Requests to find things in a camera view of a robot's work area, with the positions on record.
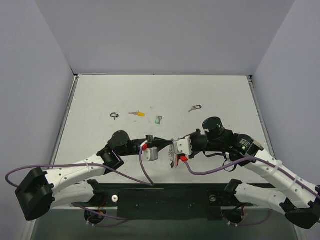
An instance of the white arm segment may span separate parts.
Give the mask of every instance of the white arm segment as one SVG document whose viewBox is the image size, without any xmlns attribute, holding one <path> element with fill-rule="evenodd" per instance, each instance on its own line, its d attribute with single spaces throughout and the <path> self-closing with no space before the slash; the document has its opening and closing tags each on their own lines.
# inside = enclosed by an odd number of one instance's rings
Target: white arm segment
<svg viewBox="0 0 320 240">
<path fill-rule="evenodd" d="M 51 208 L 61 205 L 71 204 L 75 202 L 86 203 L 94 196 L 94 190 L 86 181 L 69 186 L 58 192 L 54 198 L 55 201 L 51 204 Z"/>
<path fill-rule="evenodd" d="M 241 203 L 251 203 L 285 214 L 280 203 L 284 203 L 287 197 L 280 191 L 256 187 L 243 182 L 236 188 L 234 195 Z"/>
<path fill-rule="evenodd" d="M 265 160 L 273 165 L 276 165 L 276 168 L 270 167 L 263 162 L 257 161 L 256 163 L 249 163 L 244 167 L 248 170 L 251 170 L 258 174 L 260 177 L 267 180 L 271 183 L 275 188 L 277 188 L 280 192 L 282 192 L 292 204 L 299 208 L 310 208 L 308 202 L 314 202 L 316 197 L 312 195 L 310 192 L 299 186 L 296 181 L 299 181 L 313 190 L 316 194 L 318 194 L 315 190 L 316 185 L 309 183 L 292 171 L 283 166 L 282 161 L 274 159 L 266 150 L 258 151 L 255 156 L 256 158 Z M 282 172 L 278 170 L 278 168 L 285 170 L 288 174 L 295 178 L 295 181 L 291 180 L 289 177 L 284 175 Z"/>
<path fill-rule="evenodd" d="M 74 164 L 104 164 L 104 160 L 100 157 L 92 155 L 91 157 L 76 162 Z M 53 184 L 52 188 L 53 196 L 55 196 L 58 192 L 61 192 L 63 189 L 79 183 L 83 180 L 102 176 L 106 169 L 101 166 L 73 166 L 73 167 L 60 167 L 46 170 L 47 174 L 45 175 L 49 184 Z"/>
</svg>

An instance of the white table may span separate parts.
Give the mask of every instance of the white table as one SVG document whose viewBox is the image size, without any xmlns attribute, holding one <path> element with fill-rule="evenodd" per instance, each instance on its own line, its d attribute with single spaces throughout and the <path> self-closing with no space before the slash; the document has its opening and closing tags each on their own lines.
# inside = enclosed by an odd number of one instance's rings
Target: white table
<svg viewBox="0 0 320 240">
<path fill-rule="evenodd" d="M 188 112 L 192 105 L 202 109 Z M 140 111 L 145 117 L 129 112 Z M 116 112 L 114 120 L 110 114 Z M 156 116 L 163 117 L 155 124 Z M 79 162 L 101 150 L 118 130 L 130 139 L 153 135 L 177 139 L 202 129 L 209 117 L 219 117 L 226 129 L 247 134 L 268 149 L 263 128 L 246 76 L 153 76 L 153 75 L 80 75 L 66 121 L 55 164 Z M 266 183 L 242 167 L 234 172 L 221 171 L 206 176 L 191 175 L 181 163 L 170 167 L 169 147 L 159 152 L 156 161 L 144 166 L 155 183 L 228 183 L 238 179 L 246 183 Z M 118 170 L 131 177 L 148 181 L 138 156 L 122 157 L 125 164 Z M 199 153 L 189 164 L 202 172 L 220 167 L 222 157 L 206 158 Z M 99 183 L 135 183 L 115 173 L 96 177 Z"/>
</svg>

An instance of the gray floor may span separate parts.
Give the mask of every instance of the gray floor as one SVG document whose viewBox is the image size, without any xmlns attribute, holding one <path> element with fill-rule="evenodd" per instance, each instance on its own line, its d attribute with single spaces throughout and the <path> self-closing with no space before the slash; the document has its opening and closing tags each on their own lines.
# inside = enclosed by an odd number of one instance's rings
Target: gray floor
<svg viewBox="0 0 320 240">
<path fill-rule="evenodd" d="M 265 218 L 268 210 L 247 210 L 247 223 Z M 102 224 L 113 223 L 105 219 Z M 84 212 L 51 210 L 36 221 L 32 240 L 295 240 L 293 225 L 277 212 L 264 224 L 234 227 L 227 222 L 194 220 L 133 220 L 112 228 L 86 226 Z"/>
</svg>

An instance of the wall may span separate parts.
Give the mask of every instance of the wall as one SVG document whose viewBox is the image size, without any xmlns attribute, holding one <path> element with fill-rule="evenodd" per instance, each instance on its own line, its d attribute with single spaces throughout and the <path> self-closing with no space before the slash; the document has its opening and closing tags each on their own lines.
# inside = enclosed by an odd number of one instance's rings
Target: wall
<svg viewBox="0 0 320 240">
<path fill-rule="evenodd" d="M 73 73 L 34 0 L 0 1 L 0 32 L 0 234 L 16 240 L 26 221 L 5 174 L 50 162 Z"/>
<path fill-rule="evenodd" d="M 320 184 L 320 1 L 296 0 L 253 84 L 276 157 Z M 318 239 L 320 226 L 306 233 Z"/>
<path fill-rule="evenodd" d="M 294 0 L 36 0 L 77 74 L 252 75 Z"/>
</svg>

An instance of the robotic arm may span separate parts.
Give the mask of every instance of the robotic arm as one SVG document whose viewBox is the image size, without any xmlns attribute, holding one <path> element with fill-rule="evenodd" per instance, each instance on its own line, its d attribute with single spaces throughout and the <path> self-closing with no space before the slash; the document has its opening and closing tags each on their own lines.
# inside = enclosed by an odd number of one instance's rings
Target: robotic arm
<svg viewBox="0 0 320 240">
<path fill-rule="evenodd" d="M 59 168 L 57 165 L 58 168 L 45 171 L 39 167 L 32 169 L 15 191 L 26 220 L 37 219 L 60 205 L 89 202 L 99 193 L 99 187 L 96 181 L 84 180 L 116 171 L 124 164 L 121 156 L 138 155 L 141 148 L 144 158 L 154 161 L 158 159 L 158 152 L 170 145 L 193 174 L 201 175 L 190 169 L 188 158 L 201 152 L 222 152 L 230 163 L 255 172 L 275 187 L 259 188 L 232 179 L 224 190 L 230 198 L 273 209 L 304 229 L 310 229 L 319 220 L 319 187 L 288 170 L 250 136 L 225 129 L 220 118 L 210 117 L 202 127 L 205 134 L 197 129 L 178 140 L 153 138 L 152 135 L 130 140 L 126 132 L 117 131 L 105 148 L 75 163 L 77 166 L 70 164 Z"/>
</svg>

